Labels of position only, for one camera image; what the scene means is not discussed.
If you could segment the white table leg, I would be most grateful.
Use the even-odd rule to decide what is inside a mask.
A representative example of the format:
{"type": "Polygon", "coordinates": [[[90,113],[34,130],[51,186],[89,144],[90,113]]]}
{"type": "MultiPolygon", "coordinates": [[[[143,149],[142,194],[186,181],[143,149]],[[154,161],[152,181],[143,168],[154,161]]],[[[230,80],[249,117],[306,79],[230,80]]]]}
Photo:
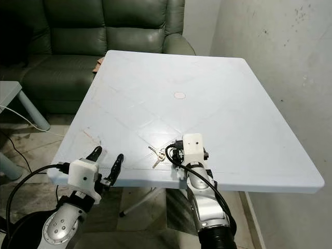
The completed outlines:
{"type": "Polygon", "coordinates": [[[143,195],[139,201],[135,202],[131,206],[127,207],[123,211],[119,213],[119,217],[125,217],[128,213],[131,211],[137,209],[138,206],[144,204],[146,201],[149,201],[150,199],[156,197],[157,195],[161,194],[164,192],[164,189],[159,189],[159,188],[152,188],[148,193],[143,195]]]}

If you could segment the pale grey side table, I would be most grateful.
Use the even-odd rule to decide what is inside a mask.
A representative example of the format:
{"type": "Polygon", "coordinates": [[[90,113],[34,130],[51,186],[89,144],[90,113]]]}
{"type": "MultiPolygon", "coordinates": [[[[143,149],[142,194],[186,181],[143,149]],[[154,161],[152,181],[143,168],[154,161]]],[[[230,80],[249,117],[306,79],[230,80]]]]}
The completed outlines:
{"type": "MultiPolygon", "coordinates": [[[[38,111],[35,104],[27,97],[23,92],[23,87],[18,81],[0,81],[0,108],[3,110],[10,110],[12,113],[16,114],[20,118],[23,118],[29,125],[33,126],[39,131],[50,130],[50,124],[45,119],[43,114],[38,111]],[[10,109],[8,106],[11,101],[17,98],[24,109],[26,109],[27,114],[31,117],[30,119],[19,114],[19,112],[10,109]]],[[[8,157],[0,153],[0,171],[7,176],[10,180],[14,181],[21,176],[23,176],[24,168],[20,168],[17,164],[10,161],[8,157]]]]}

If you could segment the black round base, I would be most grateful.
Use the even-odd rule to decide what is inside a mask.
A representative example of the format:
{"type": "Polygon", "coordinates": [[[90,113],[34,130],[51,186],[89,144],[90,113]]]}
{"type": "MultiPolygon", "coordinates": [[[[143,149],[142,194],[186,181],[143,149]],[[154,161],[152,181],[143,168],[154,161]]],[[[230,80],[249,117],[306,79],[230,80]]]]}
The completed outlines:
{"type": "Polygon", "coordinates": [[[10,225],[10,235],[6,236],[0,249],[37,249],[42,236],[45,211],[27,214],[10,225]]]}

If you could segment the green leather sofa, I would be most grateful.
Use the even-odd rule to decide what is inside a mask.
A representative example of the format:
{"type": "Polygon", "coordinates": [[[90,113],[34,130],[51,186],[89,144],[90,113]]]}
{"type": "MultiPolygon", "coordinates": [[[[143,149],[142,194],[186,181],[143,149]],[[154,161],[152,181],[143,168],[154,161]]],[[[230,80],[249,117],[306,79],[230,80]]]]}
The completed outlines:
{"type": "Polygon", "coordinates": [[[193,55],[185,0],[0,0],[2,81],[40,109],[75,114],[109,50],[193,55]]]}

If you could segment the white plastic table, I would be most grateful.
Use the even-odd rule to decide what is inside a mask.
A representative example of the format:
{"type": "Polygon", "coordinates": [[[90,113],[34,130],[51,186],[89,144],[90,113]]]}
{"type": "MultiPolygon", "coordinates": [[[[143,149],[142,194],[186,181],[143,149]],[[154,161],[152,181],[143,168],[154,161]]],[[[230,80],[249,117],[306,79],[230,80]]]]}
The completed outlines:
{"type": "Polygon", "coordinates": [[[201,133],[220,190],[315,193],[324,178],[242,58],[110,50],[54,156],[83,158],[97,146],[100,173],[124,154],[118,187],[182,189],[156,154],[201,133]],[[184,92],[176,99],[174,92],[184,92]]]}

